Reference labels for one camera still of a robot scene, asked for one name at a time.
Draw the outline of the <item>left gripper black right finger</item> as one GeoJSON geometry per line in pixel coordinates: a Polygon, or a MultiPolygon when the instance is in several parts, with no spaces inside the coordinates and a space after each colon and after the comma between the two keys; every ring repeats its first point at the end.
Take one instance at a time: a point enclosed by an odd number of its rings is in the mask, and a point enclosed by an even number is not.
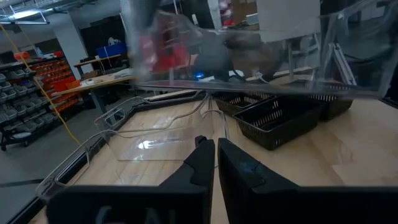
{"type": "Polygon", "coordinates": [[[218,171],[230,224],[398,224],[398,187],[307,187],[226,138],[218,171]]]}

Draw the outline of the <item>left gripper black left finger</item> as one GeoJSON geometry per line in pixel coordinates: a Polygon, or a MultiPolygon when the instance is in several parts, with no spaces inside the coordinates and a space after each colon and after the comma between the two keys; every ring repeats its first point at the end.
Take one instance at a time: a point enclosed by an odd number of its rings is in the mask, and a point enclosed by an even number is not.
{"type": "Polygon", "coordinates": [[[196,148],[158,186],[75,185],[49,200],[49,224],[209,224],[215,143],[196,148]]]}

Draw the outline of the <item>clear plastic bin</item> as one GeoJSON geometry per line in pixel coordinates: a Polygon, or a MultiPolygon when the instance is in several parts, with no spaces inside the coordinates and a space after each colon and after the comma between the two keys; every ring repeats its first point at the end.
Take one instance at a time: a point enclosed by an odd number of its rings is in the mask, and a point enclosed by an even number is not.
{"type": "Polygon", "coordinates": [[[129,98],[114,108],[110,109],[99,118],[95,119],[95,125],[102,131],[107,129],[117,130],[127,122],[135,113],[166,108],[170,106],[182,106],[186,103],[200,101],[189,113],[179,114],[175,118],[183,118],[200,111],[205,102],[210,98],[204,90],[178,91],[172,95],[161,95],[156,99],[145,99],[140,96],[129,98]]]}
{"type": "Polygon", "coordinates": [[[198,110],[158,125],[131,118],[119,131],[100,131],[82,143],[39,184],[37,195],[48,201],[73,185],[159,185],[193,152],[198,136],[228,137],[224,113],[198,110]]]}

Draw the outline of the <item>black slotted plastic basket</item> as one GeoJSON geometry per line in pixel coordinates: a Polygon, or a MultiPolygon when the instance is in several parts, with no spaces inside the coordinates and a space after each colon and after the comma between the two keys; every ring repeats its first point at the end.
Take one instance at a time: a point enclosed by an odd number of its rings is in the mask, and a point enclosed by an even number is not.
{"type": "Polygon", "coordinates": [[[306,98],[276,96],[233,115],[248,139],[273,151],[318,124],[323,105],[306,98]]]}
{"type": "Polygon", "coordinates": [[[214,92],[212,94],[218,108],[225,114],[232,116],[242,110],[262,101],[269,100],[275,95],[261,92],[214,92]]]}
{"type": "MultiPolygon", "coordinates": [[[[339,83],[319,82],[318,87],[328,90],[349,90],[348,85],[339,83]]],[[[343,100],[336,95],[310,95],[309,98],[322,105],[320,121],[329,121],[350,109],[353,100],[343,100]]]]}

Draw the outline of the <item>smoke grey translucent bin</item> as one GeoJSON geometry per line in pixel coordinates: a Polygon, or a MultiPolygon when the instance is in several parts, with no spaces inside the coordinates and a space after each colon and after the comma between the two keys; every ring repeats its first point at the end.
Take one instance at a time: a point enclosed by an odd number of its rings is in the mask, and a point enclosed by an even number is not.
{"type": "Polygon", "coordinates": [[[382,98],[398,0],[120,0],[142,87],[382,98]]]}

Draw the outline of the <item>workbench with grey legs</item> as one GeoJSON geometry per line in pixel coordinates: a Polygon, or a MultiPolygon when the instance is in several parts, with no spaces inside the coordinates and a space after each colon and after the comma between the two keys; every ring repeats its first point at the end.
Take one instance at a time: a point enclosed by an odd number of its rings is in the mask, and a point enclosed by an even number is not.
{"type": "Polygon", "coordinates": [[[107,110],[103,100],[100,98],[100,88],[104,86],[120,84],[122,82],[129,82],[128,86],[134,88],[134,82],[136,80],[137,77],[131,74],[129,69],[125,69],[123,71],[121,70],[109,75],[102,75],[88,80],[83,80],[80,82],[80,86],[61,92],[55,92],[53,96],[65,95],[73,92],[89,91],[96,106],[97,112],[102,115],[105,114],[107,110]]]}

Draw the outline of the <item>blue storage tote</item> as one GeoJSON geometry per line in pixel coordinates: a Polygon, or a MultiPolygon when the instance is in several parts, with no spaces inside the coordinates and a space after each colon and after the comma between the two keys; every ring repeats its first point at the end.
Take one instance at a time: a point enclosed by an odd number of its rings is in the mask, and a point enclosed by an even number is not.
{"type": "Polygon", "coordinates": [[[99,58],[107,58],[112,57],[114,55],[121,55],[127,52],[126,44],[123,42],[104,46],[96,49],[97,55],[99,58]]]}

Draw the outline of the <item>parts rack with small bins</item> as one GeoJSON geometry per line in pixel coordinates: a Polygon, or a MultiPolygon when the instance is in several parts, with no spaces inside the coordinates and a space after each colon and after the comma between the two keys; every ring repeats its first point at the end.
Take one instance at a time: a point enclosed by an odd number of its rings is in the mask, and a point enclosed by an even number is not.
{"type": "Polygon", "coordinates": [[[0,150],[44,136],[82,111],[80,95],[53,96],[64,82],[74,79],[57,51],[27,62],[0,64],[0,150]]]}

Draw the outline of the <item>ceiling light panel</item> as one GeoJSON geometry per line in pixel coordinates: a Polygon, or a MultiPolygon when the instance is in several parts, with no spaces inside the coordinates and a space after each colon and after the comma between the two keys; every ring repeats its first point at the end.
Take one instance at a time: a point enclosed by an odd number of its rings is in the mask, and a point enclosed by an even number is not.
{"type": "Polygon", "coordinates": [[[2,25],[11,25],[11,24],[16,24],[16,25],[46,25],[50,24],[49,21],[46,20],[44,17],[42,11],[40,10],[27,10],[27,11],[21,11],[21,12],[16,12],[10,16],[4,16],[2,19],[0,19],[0,24],[2,25]],[[23,21],[22,19],[28,18],[31,16],[38,16],[40,15],[42,20],[41,21],[23,21]]]}

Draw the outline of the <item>wooden bench with dark frame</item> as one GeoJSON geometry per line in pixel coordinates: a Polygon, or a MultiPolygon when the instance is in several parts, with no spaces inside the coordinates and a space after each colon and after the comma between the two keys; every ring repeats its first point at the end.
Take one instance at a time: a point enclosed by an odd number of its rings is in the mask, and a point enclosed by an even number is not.
{"type": "Polygon", "coordinates": [[[129,58],[126,54],[118,54],[105,58],[94,58],[80,62],[73,67],[77,69],[81,77],[86,73],[85,67],[90,66],[92,70],[99,70],[103,75],[118,72],[129,67],[129,58]]]}

